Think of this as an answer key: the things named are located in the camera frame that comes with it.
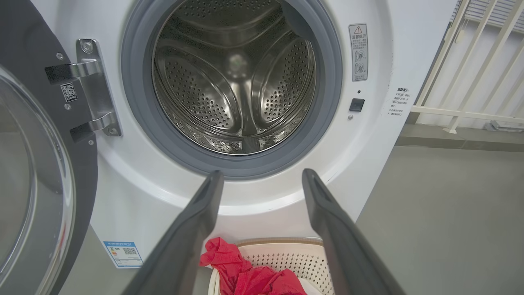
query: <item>perforated basket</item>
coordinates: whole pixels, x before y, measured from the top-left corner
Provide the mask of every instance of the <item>perforated basket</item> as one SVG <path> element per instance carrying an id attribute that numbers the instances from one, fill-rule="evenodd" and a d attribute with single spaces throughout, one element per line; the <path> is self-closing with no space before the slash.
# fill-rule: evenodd
<path id="1" fill-rule="evenodd" d="M 253 267 L 268 266 L 276 271 L 290 269 L 309 281 L 323 295 L 333 295 L 328 260 L 322 242 L 314 239 L 250 240 L 237 244 Z M 220 275 L 213 269 L 208 295 L 220 295 Z"/>

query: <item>gray rubber gasket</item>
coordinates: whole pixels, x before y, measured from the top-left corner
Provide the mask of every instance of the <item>gray rubber gasket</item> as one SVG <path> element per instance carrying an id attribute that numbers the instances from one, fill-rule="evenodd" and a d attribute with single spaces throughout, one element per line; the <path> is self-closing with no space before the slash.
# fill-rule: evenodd
<path id="1" fill-rule="evenodd" d="M 223 155 L 191 142 L 172 126 L 158 103 L 151 59 L 164 21 L 184 0 L 139 0 L 122 42 L 122 80 L 131 110 L 149 138 L 184 167 L 207 174 L 220 170 L 229 180 L 264 177 L 293 165 L 320 140 L 335 114 L 342 88 L 342 53 L 335 28 L 319 0 L 287 0 L 313 34 L 317 88 L 298 129 L 284 142 L 254 155 Z"/>

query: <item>screw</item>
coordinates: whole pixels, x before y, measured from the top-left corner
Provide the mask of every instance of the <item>screw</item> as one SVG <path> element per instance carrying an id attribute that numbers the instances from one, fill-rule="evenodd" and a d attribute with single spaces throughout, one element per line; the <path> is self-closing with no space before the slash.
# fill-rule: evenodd
<path id="1" fill-rule="evenodd" d="M 84 42 L 84 44 L 82 44 L 82 50 L 85 53 L 92 53 L 93 52 L 93 44 L 91 42 Z"/>

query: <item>red garment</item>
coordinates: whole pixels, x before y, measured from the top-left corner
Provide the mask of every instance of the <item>red garment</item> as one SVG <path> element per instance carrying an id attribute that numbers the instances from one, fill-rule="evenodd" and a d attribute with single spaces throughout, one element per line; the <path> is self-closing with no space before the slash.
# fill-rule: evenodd
<path id="1" fill-rule="evenodd" d="M 200 257 L 200 266 L 211 264 L 219 271 L 222 295 L 306 295 L 289 269 L 276 272 L 265 266 L 252 268 L 238 248 L 222 238 L 209 240 L 205 248 L 208 251 Z"/>
<path id="2" fill-rule="evenodd" d="M 200 256 L 200 266 L 211 265 L 220 273 L 221 295 L 234 295 L 238 274 L 253 267 L 251 262 L 240 255 L 238 247 L 228 244 L 222 238 L 214 238 L 205 243 L 206 253 Z"/>

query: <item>sticker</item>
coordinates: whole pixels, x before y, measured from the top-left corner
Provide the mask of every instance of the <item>sticker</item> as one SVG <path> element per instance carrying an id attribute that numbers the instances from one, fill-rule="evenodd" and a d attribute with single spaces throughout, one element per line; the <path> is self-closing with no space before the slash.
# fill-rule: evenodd
<path id="1" fill-rule="evenodd" d="M 62 88 L 62 93 L 64 94 L 66 102 L 78 99 L 77 92 L 74 90 L 73 83 L 62 84 L 60 85 L 60 88 Z"/>
<path id="2" fill-rule="evenodd" d="M 367 80 L 367 27 L 366 24 L 350 25 L 351 53 L 353 56 L 353 81 Z"/>
<path id="3" fill-rule="evenodd" d="M 117 268 L 139 268 L 144 262 L 133 242 L 104 242 Z"/>
<path id="4" fill-rule="evenodd" d="M 404 111 L 406 111 L 406 113 L 409 113 L 408 108 L 410 108 L 413 105 L 413 103 L 409 102 L 411 95 L 407 94 L 408 91 L 408 88 L 397 88 L 397 92 L 395 93 L 393 101 L 391 101 L 391 105 L 389 106 L 388 115 L 402 116 Z"/>

